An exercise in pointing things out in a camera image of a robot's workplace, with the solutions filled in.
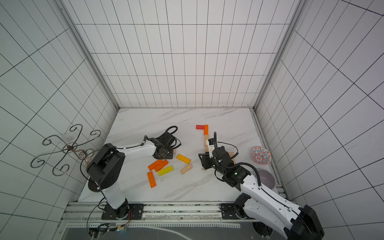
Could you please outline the amber yellow block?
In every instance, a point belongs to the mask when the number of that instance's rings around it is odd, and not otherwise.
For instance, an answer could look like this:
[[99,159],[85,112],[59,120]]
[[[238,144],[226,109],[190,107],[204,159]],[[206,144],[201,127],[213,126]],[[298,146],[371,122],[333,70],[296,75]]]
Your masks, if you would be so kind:
[[178,154],[177,155],[177,159],[184,162],[185,164],[189,165],[191,163],[191,159],[181,155],[181,154]]

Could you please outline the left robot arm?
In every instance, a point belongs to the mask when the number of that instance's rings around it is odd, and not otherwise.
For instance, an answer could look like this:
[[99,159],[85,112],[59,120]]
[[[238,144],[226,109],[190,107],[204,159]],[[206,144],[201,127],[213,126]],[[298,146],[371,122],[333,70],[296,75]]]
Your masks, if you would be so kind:
[[172,159],[175,149],[181,145],[164,145],[155,140],[153,143],[142,142],[138,145],[116,147],[111,143],[105,144],[95,151],[96,156],[88,163],[88,188],[95,193],[101,193],[107,200],[107,210],[117,220],[124,220],[129,216],[131,208],[126,197],[123,196],[118,183],[125,160],[137,160],[152,156],[155,159]]

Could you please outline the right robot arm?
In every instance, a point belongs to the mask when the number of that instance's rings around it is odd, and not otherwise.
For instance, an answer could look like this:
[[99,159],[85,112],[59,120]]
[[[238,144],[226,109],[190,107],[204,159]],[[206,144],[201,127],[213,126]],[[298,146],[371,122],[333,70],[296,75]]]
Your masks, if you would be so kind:
[[234,164],[225,147],[210,146],[199,159],[205,170],[214,169],[222,174],[222,182],[240,191],[234,202],[239,219],[258,220],[286,240],[321,240],[325,236],[315,210],[300,207],[263,185],[258,170],[249,163]]

